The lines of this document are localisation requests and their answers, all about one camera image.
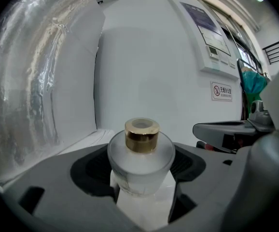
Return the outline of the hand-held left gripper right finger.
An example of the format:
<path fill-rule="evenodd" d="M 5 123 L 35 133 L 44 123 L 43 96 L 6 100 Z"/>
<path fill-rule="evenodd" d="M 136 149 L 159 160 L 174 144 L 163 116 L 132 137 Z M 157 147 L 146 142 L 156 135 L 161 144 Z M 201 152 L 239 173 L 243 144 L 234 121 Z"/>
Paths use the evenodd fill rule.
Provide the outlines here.
<path fill-rule="evenodd" d="M 192 165 L 177 162 L 169 224 L 161 232 L 223 232 L 225 213 L 242 178 L 242 151 L 228 154 L 175 143 Z"/>

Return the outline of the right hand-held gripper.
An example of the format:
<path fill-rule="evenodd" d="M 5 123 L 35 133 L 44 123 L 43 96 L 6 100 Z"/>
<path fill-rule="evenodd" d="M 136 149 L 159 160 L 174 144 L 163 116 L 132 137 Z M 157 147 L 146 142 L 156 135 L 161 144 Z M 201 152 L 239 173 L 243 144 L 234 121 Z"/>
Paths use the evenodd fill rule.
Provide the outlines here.
<path fill-rule="evenodd" d="M 253 126 L 259 132 L 275 130 L 272 118 L 261 100 L 251 103 L 247 120 L 197 123 L 193 126 L 193 135 L 220 151 L 233 153 L 242 147 L 240 138 L 253 136 Z"/>

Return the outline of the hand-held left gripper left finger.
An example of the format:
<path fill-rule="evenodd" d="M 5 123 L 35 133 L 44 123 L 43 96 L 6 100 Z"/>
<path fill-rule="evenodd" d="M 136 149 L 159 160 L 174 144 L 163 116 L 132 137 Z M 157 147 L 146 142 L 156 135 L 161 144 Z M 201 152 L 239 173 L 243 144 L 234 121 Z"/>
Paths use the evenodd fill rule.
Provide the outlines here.
<path fill-rule="evenodd" d="M 3 193 L 7 204 L 40 232 L 138 232 L 116 205 L 107 145 L 45 159 Z"/>

